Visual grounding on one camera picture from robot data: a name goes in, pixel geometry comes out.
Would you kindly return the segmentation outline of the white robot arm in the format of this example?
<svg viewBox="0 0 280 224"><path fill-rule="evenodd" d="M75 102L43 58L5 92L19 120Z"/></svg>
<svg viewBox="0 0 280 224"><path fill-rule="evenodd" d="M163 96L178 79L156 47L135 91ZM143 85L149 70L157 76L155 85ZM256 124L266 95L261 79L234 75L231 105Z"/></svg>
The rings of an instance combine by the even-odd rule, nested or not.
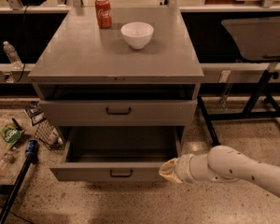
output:
<svg viewBox="0 0 280 224"><path fill-rule="evenodd" d="M161 166L159 174L174 183L245 180L280 198L280 167L252 160L226 146L213 147L206 154L173 158Z"/></svg>

